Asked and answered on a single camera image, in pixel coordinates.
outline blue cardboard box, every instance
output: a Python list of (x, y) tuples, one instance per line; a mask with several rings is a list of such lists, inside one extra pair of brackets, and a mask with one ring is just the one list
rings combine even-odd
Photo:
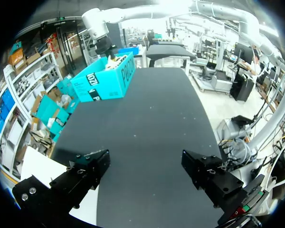
[(115, 69), (105, 70), (108, 59), (103, 57), (71, 80), (81, 102), (124, 97), (135, 72), (133, 53), (122, 53), (116, 56), (124, 55), (127, 57)]
[(65, 77), (61, 82), (57, 84), (57, 88), (62, 94), (67, 94), (72, 97), (77, 97), (76, 92), (71, 83), (72, 78)]
[(5, 106), (8, 108), (8, 110), (11, 110), (15, 104), (15, 101), (13, 97), (11, 96), (9, 89), (6, 89), (6, 91), (3, 93), (2, 100)]
[(0, 116), (1, 116), (2, 120), (6, 120), (6, 117), (8, 116), (9, 112), (10, 111), (5, 106), (5, 104), (1, 103), (1, 105), (0, 105)]

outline cable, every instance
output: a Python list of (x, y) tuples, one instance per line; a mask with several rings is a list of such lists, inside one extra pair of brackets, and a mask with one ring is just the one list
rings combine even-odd
[(268, 119), (266, 118), (269, 115), (273, 115), (273, 113), (268, 113), (266, 116), (264, 116), (264, 120), (268, 122)]
[(268, 178), (267, 178), (267, 181), (266, 181), (265, 190), (267, 190), (267, 188), (268, 188), (268, 183), (269, 183), (269, 179), (270, 179), (270, 176), (271, 176), (271, 174), (272, 174), (272, 171), (273, 171), (273, 169), (274, 169), (274, 167), (275, 167), (275, 165), (276, 165), (276, 163), (277, 163), (277, 160), (279, 159), (279, 157), (281, 156), (282, 152), (284, 151), (284, 149), (285, 149), (285, 144), (284, 144), (284, 146), (282, 147), (282, 149), (280, 150), (279, 154), (278, 154), (278, 155), (276, 156), (276, 158), (275, 158), (275, 161), (274, 161), (274, 163), (273, 163), (273, 165), (272, 165), (272, 168), (271, 168), (271, 170), (270, 170), (270, 174), (269, 174), (269, 176), (268, 176)]

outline black tabletop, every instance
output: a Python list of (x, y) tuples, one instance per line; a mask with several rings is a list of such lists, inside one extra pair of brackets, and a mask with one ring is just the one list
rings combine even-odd
[[(59, 153), (58, 149), (72, 153)], [(197, 191), (181, 165), (183, 149), (219, 149), (204, 108), (180, 68), (137, 69), (124, 98), (80, 103), (55, 146), (64, 165), (74, 154), (109, 149), (99, 186), (104, 228), (215, 227), (223, 214)]]
[(157, 41), (157, 45), (177, 45), (183, 47), (184, 45), (180, 42), (175, 41)]
[(146, 56), (152, 60), (169, 56), (188, 56), (191, 61), (196, 58), (195, 54), (177, 45), (151, 45), (146, 52)]

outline metal bolt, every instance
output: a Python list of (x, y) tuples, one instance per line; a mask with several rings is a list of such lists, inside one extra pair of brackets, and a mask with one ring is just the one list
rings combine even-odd
[(30, 188), (29, 189), (29, 193), (32, 194), (32, 195), (35, 194), (36, 193), (36, 189), (35, 188)]
[(26, 193), (23, 193), (22, 196), (21, 196), (21, 199), (23, 201), (27, 201), (29, 199), (29, 196)]

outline black table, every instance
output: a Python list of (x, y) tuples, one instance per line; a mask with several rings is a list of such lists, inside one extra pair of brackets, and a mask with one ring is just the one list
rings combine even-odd
[(154, 67), (156, 60), (169, 56), (186, 56), (190, 58), (190, 61), (196, 59), (195, 54), (177, 45), (151, 45), (147, 50), (146, 56), (151, 59), (149, 67)]
[(157, 41), (157, 45), (177, 45), (180, 47), (184, 46), (182, 43), (175, 41)]
[[(58, 149), (72, 153), (59, 153)], [(137, 69), (124, 98), (80, 103), (52, 159), (107, 148), (111, 166), (99, 186), (104, 228), (215, 227), (223, 214), (197, 191), (181, 165), (183, 149), (219, 155), (204, 108), (180, 68)]]

